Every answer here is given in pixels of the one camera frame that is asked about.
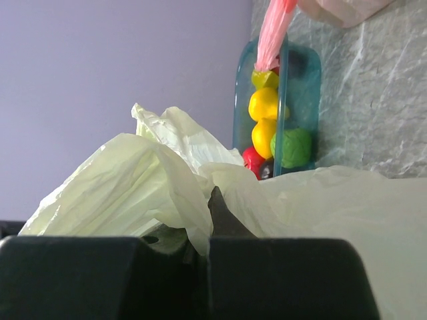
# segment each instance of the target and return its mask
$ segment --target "toy fruit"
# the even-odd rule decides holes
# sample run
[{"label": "toy fruit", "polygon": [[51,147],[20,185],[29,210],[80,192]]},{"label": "toy fruit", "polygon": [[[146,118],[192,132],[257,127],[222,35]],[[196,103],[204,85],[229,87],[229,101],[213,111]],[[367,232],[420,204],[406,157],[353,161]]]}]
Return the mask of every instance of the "toy fruit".
[{"label": "toy fruit", "polygon": [[[276,148],[276,135],[270,144],[272,154]],[[282,167],[291,169],[301,167],[310,162],[312,155],[312,136],[305,129],[289,129],[284,131],[282,144]]]},{"label": "toy fruit", "polygon": [[[274,119],[278,118],[278,93],[272,88],[262,88],[255,91],[249,101],[249,116],[254,121],[261,118]],[[290,110],[286,107],[285,119],[289,118]]]},{"label": "toy fruit", "polygon": [[276,75],[279,75],[279,74],[280,74],[280,67],[273,68],[273,69],[272,69],[272,71],[273,71]]},{"label": "toy fruit", "polygon": [[254,70],[252,71],[251,80],[257,90],[267,87],[277,89],[279,86],[279,76],[273,71],[260,72]]},{"label": "toy fruit", "polygon": [[256,152],[264,159],[272,157],[270,141],[275,133],[276,120],[273,119],[261,118],[252,129],[252,143]]},{"label": "toy fruit", "polygon": [[255,173],[258,180],[260,180],[260,167],[265,161],[254,147],[247,148],[242,154],[243,160],[245,161],[245,167]]},{"label": "toy fruit", "polygon": [[266,180],[273,177],[274,170],[274,158],[265,160],[260,167],[260,178],[261,180]]}]

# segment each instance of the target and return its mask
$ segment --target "white plastic bag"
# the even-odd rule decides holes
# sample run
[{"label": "white plastic bag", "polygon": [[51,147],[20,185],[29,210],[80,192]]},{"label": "white plastic bag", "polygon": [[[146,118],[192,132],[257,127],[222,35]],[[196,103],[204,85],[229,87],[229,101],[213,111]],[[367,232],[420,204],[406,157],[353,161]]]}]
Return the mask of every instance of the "white plastic bag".
[{"label": "white plastic bag", "polygon": [[427,179],[332,167],[260,183],[235,151],[178,108],[157,117],[135,105],[133,116],[143,137],[121,134],[99,148],[42,200],[21,235],[141,236],[161,221],[185,227],[206,254],[213,229],[207,200],[217,185],[258,237],[348,240],[382,319],[425,319]]},{"label": "white plastic bag", "polygon": [[44,198],[20,235],[140,237],[161,221],[186,227],[205,253],[212,232],[206,201],[214,187],[205,186],[203,194],[190,168],[165,145],[121,134]]},{"label": "white plastic bag", "polygon": [[299,0],[298,7],[310,18],[336,27],[349,28],[394,0]]},{"label": "white plastic bag", "polygon": [[287,237],[348,240],[364,262],[383,320],[427,316],[427,179],[345,167],[262,183]]}]

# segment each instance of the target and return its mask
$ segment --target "plastic container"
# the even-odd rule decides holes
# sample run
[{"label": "plastic container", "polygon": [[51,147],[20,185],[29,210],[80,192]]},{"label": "plastic container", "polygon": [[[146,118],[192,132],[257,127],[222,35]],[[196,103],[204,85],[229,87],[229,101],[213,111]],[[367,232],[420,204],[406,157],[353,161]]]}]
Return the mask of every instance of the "plastic container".
[{"label": "plastic container", "polygon": [[[251,75],[256,62],[257,46],[258,39],[246,45],[240,57],[236,75],[233,147],[237,148],[240,153],[252,146],[251,134],[256,124],[249,116],[248,105],[250,97],[255,92]],[[320,58],[314,50],[289,42],[286,37],[280,49],[274,176],[315,167],[321,69]],[[286,106],[290,109],[290,118],[287,120],[285,120]],[[310,132],[312,137],[311,158],[310,162],[303,167],[286,169],[282,167],[283,136],[285,130],[295,128],[303,128]]]}]

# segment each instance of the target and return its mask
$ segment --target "marble countertop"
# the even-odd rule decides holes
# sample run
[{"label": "marble countertop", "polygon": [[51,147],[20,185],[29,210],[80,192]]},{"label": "marble countertop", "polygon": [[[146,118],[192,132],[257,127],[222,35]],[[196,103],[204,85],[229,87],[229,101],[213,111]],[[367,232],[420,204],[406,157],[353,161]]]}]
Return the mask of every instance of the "marble countertop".
[{"label": "marble countertop", "polygon": [[[269,0],[253,0],[252,38]],[[427,177],[427,1],[397,0],[352,29],[297,12],[289,40],[322,61],[319,166]]]}]

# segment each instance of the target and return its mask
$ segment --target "green ball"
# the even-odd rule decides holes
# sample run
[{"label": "green ball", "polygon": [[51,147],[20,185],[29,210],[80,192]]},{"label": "green ball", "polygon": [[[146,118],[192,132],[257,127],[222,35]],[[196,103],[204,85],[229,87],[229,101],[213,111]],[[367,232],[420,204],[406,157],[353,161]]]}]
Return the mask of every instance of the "green ball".
[{"label": "green ball", "polygon": [[[276,135],[270,142],[270,149],[273,155],[276,148]],[[292,169],[301,167],[310,162],[312,155],[312,136],[305,129],[289,129],[283,134],[282,144],[282,167]]]}]

